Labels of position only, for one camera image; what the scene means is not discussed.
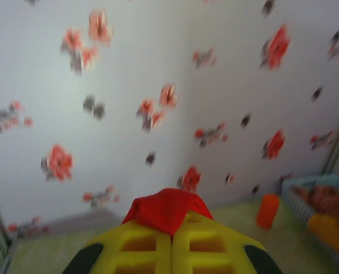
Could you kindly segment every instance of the green floor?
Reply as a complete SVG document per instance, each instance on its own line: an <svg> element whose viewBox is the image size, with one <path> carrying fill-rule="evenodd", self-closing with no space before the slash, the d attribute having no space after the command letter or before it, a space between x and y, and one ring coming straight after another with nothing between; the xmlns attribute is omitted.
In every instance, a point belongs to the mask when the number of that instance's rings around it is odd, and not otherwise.
<svg viewBox="0 0 339 274"><path fill-rule="evenodd" d="M212 214L219 223L260 241L284 274L339 274L328 254L285 205L281 204L272 229L260 229L255 223L259 204L250 202L218 208ZM8 274L61 274L85 242L104 231L21 241Z"/></svg>

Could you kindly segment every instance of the blue basket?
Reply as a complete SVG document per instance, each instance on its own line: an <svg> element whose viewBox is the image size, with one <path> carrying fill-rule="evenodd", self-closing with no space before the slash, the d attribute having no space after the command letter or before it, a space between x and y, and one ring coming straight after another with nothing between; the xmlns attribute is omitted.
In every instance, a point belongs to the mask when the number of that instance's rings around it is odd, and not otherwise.
<svg viewBox="0 0 339 274"><path fill-rule="evenodd" d="M306 204L306 202L304 202L298 194L292 191L291 188L298 186L310 189L315 185L334 186L339 190L339 176L331 174L293 178L285 180L282 184L281 197L283 201L286 202L292 212L295 213L305 225L307 224L310 217L314 215L315 211L308 204ZM336 263L339 265L339 254L331 247L328 247L326 244L322 243L319 239L318 241L324 246L324 248L328 250L332 258L334 258Z"/></svg>

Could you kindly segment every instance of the orange cup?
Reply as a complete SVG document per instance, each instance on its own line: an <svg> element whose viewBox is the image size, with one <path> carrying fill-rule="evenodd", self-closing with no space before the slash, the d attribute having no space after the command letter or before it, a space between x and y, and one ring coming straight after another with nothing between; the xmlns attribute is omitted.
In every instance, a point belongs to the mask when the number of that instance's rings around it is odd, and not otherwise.
<svg viewBox="0 0 339 274"><path fill-rule="evenodd" d="M280 205L280 197L275 194L266 194L257 213L257 224L263 229L270 229Z"/></svg>

